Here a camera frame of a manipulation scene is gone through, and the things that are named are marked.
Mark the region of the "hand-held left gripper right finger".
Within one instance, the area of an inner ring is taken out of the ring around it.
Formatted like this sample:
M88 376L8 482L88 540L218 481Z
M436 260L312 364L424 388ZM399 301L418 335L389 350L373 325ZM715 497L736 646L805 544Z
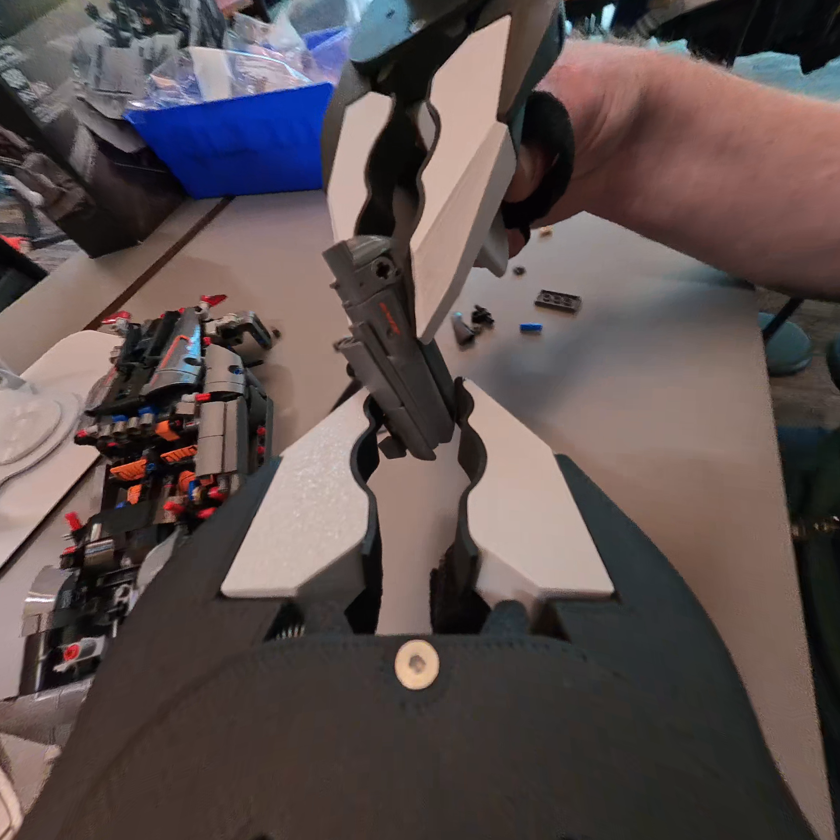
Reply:
M609 601L613 581L551 447L473 381L458 378L455 398L468 485L430 575L433 633L476 634L504 602L536 623L551 602Z

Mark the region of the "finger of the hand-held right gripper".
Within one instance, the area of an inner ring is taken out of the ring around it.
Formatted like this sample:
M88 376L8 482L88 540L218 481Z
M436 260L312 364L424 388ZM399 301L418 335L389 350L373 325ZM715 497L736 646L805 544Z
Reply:
M434 75L434 147L419 176L409 241L416 334L431 343L489 238L517 158L498 119L511 16L470 35Z
M333 97L326 115L326 197L335 243L355 235L370 196L368 164L390 121L393 99L369 91L345 105Z

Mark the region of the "clear plastic bags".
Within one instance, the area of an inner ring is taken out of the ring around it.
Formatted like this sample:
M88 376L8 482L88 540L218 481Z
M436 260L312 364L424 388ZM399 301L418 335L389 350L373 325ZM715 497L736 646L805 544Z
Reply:
M284 12L269 23L236 14L221 47L188 46L154 68L129 110L160 111L247 98L325 80Z

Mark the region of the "person's right forearm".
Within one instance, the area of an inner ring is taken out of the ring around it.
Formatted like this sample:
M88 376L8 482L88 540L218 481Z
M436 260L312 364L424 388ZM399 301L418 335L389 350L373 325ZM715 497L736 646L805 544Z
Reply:
M798 297L838 301L838 103L668 58L647 236Z

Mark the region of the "grey lego cylinder assembly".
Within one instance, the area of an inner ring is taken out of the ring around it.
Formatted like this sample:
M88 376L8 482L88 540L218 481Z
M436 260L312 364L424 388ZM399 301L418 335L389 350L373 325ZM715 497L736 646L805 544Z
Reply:
M393 246L391 238L363 235L323 252L350 326L338 348L391 436L431 461L455 431L455 383L436 342L417 337L411 278Z

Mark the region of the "white flat board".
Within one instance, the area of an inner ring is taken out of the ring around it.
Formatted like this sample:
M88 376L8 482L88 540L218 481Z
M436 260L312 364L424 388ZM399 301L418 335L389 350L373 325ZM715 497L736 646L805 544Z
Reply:
M38 525L74 487L96 459L72 437L91 389L111 369L111 353L121 340L108 332L71 334L15 373L42 394L61 401L62 420L44 449L22 465L1 467L1 561L6 566Z

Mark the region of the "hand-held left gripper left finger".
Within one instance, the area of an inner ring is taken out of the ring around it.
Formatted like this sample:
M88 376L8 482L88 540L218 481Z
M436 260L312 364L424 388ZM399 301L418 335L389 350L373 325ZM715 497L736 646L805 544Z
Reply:
M373 634L382 606L382 538L369 478L380 461L382 414L354 394L287 447L221 592L275 598L302 613L334 604L356 634Z

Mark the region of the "large grey lego vehicle model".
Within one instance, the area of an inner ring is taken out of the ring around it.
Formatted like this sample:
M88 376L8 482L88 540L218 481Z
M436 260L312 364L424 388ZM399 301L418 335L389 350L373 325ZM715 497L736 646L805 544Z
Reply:
M175 547L271 454L274 406L244 360L246 337L279 333L252 311L220 314L225 295L135 321L101 323L109 366L71 414L61 500L93 467L100 494L66 510L60 552L19 557L2 590L2 699L93 677Z

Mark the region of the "dark lego set box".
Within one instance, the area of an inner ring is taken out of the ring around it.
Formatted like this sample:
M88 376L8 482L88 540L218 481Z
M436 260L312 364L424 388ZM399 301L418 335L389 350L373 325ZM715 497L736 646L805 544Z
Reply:
M194 2L2 2L2 169L90 256L184 199L124 115L200 21Z

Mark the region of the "blue plastic bin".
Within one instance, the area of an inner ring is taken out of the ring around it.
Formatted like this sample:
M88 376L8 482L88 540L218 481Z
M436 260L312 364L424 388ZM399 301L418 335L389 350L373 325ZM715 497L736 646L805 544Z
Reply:
M326 80L247 98L127 111L126 121L195 199L322 188L324 116L347 56L346 27L302 36Z

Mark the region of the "person's right hand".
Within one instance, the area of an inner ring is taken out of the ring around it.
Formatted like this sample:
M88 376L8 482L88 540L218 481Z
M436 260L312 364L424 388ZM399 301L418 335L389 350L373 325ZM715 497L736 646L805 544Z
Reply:
M574 168L564 194L541 223L581 212L601 215L602 205L615 202L614 173L641 125L655 57L646 49L588 40L574 40L563 49L541 87L570 116Z

